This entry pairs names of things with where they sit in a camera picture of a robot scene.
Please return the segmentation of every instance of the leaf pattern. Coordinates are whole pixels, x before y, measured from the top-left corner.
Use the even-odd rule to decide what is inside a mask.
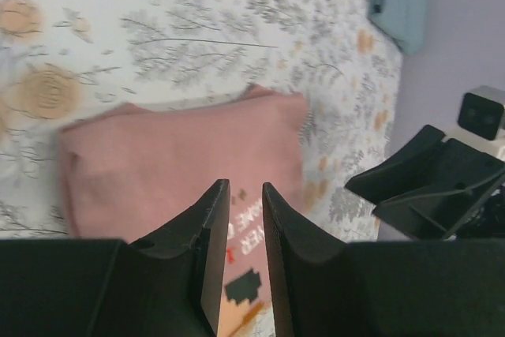
[[[0,238],[66,236],[61,127],[124,102],[216,105],[251,83],[308,100],[307,216],[347,242],[376,237],[370,204],[344,185],[391,154],[402,56],[368,22],[367,0],[112,1],[0,0]],[[79,86],[64,119],[30,117],[13,96],[41,67]],[[237,336],[275,336],[271,309],[252,323]]]

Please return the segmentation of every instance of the camera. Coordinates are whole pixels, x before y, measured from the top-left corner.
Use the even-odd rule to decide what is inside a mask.
[[[505,91],[480,86],[463,96],[458,125],[486,140],[495,140],[505,127]]]

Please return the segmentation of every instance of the black plastic part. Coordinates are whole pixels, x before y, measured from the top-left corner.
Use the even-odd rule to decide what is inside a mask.
[[[346,245],[264,185],[277,337],[503,337],[505,242]]]
[[[375,216],[411,238],[449,238],[505,182],[505,163],[444,138],[426,125],[346,188],[375,204]]]
[[[0,335],[215,336],[229,206],[229,182],[219,180],[131,245],[1,241]]]

